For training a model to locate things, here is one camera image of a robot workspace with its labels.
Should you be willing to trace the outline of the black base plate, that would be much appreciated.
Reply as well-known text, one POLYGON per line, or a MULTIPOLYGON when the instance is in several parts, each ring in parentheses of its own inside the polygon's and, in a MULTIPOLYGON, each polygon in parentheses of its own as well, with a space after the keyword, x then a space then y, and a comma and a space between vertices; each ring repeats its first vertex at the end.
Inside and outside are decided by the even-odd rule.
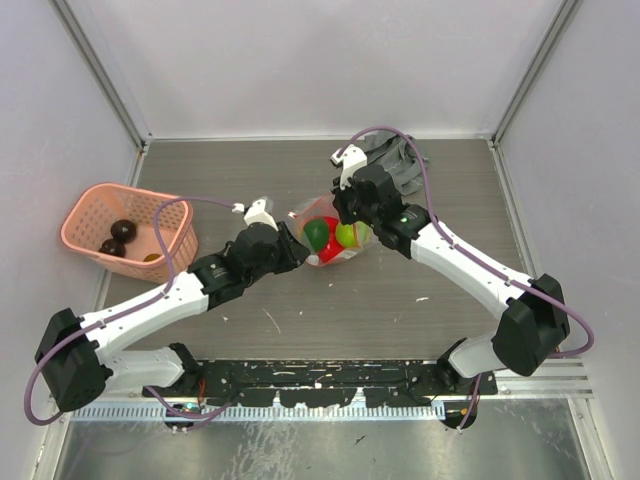
POLYGON ((433 398, 466 397, 472 380, 444 378, 440 366, 424 360, 215 360, 203 361, 183 379, 156 391, 167 401, 202 397, 208 405, 246 407, 345 407, 357 394, 376 408, 428 406, 433 398))

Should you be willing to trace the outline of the dark brown round fruit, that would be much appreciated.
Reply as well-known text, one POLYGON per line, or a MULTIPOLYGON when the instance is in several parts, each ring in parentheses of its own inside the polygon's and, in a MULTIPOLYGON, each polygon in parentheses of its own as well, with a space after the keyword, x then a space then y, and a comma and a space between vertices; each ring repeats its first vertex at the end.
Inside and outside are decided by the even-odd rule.
POLYGON ((137 237, 137 225, 128 219, 117 220, 111 225, 110 233, 114 240, 128 244, 137 237))

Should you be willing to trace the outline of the red apple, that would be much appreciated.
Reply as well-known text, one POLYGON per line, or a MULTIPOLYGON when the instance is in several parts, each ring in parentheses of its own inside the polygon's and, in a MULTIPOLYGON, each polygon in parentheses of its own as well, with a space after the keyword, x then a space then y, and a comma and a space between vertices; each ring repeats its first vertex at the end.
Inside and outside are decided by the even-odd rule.
POLYGON ((328 226, 329 238, 326 245, 317 253, 317 255, 322 264, 329 264, 345 250, 345 247, 340 244, 336 237, 336 228, 339 224, 339 220, 329 216, 324 216, 323 220, 328 226))

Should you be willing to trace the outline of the grey crumpled cloth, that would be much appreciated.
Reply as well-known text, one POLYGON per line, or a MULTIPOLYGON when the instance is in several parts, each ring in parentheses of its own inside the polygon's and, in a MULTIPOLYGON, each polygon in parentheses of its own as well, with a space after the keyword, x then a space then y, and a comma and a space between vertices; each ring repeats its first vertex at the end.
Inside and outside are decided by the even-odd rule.
POLYGON ((407 196, 424 187, 418 155, 398 134, 377 131, 364 137, 362 149, 369 164, 389 173, 397 190, 407 196))

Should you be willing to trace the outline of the pink plastic basket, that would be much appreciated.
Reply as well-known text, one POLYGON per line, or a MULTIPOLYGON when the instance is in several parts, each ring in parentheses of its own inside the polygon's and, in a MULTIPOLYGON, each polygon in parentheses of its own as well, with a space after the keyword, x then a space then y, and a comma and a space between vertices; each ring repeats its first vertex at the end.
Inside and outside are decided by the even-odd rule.
POLYGON ((192 223, 194 208, 189 202, 158 209, 171 198, 169 194, 116 183, 94 185, 83 193, 66 217, 61 240, 70 250, 112 273, 164 283, 168 280, 168 266, 159 242, 165 243, 177 273, 195 259, 199 247, 192 223), (125 244, 126 256, 118 258, 99 253, 101 244, 112 237, 111 225, 121 219, 137 225, 136 239, 125 244), (162 257, 152 262, 142 261, 152 253, 162 257))

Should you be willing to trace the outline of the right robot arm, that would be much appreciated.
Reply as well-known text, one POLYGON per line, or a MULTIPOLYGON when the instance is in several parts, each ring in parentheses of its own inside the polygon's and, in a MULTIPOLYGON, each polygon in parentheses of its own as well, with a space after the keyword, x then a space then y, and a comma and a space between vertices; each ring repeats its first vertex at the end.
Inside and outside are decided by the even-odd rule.
POLYGON ((497 320, 494 332, 463 338, 438 358, 438 381, 447 392, 462 393, 474 377, 496 370, 530 376, 568 337, 556 279, 532 279, 480 252, 426 208, 405 202, 382 167, 345 168, 332 193, 343 222, 371 227, 385 247, 444 275, 497 320))

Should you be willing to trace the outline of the dark green fruit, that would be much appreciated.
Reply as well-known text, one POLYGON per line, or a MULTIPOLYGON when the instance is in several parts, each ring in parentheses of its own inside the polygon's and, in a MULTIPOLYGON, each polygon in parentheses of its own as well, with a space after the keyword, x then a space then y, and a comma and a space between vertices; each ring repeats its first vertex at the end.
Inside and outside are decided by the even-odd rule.
POLYGON ((323 217, 316 217, 307 221, 303 227, 303 233, 316 253, 326 245, 329 238, 328 226, 323 217))

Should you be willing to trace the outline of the clear zip top bag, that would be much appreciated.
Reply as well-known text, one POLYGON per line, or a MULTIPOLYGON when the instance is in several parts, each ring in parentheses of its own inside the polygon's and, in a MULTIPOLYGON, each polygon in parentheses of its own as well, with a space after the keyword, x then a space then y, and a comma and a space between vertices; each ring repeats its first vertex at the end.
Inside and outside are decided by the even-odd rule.
POLYGON ((326 267, 346 262, 372 242, 372 229, 363 222, 345 224, 333 205, 331 194, 307 200, 288 213, 294 237, 310 250, 306 262, 326 267))

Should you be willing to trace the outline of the green lime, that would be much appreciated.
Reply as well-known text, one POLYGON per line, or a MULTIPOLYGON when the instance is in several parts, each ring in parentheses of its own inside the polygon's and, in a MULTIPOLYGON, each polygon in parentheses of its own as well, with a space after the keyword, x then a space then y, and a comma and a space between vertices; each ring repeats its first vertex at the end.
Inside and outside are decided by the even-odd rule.
POLYGON ((335 228, 335 238, 345 249, 362 249, 371 239, 371 228, 363 222, 343 224, 339 222, 335 228))

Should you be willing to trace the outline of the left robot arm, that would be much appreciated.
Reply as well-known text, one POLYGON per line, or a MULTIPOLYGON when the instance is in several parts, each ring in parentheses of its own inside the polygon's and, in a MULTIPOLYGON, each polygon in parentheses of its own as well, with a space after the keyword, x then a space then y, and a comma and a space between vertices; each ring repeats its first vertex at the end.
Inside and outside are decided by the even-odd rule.
POLYGON ((49 320, 28 383, 44 378, 62 413, 107 392, 146 386, 191 395, 200 384, 200 366, 185 346, 132 351, 130 345, 241 297, 265 275, 300 267, 309 254, 285 223, 253 223, 171 282, 101 311, 77 316, 61 310, 49 320))

